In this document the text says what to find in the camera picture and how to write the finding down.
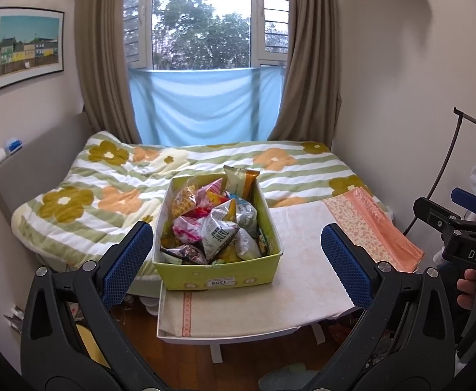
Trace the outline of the person's right hand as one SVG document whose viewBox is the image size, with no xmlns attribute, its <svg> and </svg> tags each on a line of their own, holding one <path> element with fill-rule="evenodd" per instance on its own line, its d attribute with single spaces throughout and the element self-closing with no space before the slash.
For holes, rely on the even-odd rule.
<svg viewBox="0 0 476 391">
<path fill-rule="evenodd" d="M 457 303 L 465 310 L 472 310 L 476 297 L 476 270 L 467 269 L 462 278 L 457 280 L 457 290 L 460 295 Z"/>
</svg>

